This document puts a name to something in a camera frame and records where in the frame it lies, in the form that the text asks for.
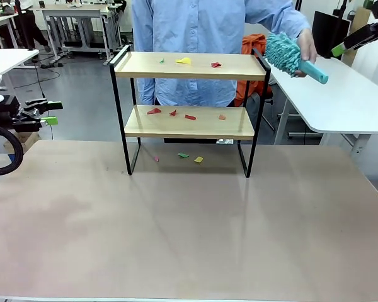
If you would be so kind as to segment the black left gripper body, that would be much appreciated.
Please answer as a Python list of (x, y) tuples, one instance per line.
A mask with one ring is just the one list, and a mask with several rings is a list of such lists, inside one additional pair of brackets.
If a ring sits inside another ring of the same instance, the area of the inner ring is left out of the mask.
[(16, 96), (0, 96), (0, 127), (15, 132), (36, 132), (41, 128), (42, 111), (25, 111)]

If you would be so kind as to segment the person's left hand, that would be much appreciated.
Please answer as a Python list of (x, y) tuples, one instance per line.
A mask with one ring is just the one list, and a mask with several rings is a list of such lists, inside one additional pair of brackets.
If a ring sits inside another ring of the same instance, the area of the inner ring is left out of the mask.
[(297, 38), (297, 44), (301, 50), (302, 60), (308, 60), (314, 64), (316, 62), (318, 53), (314, 44), (312, 31), (308, 28), (303, 29)]

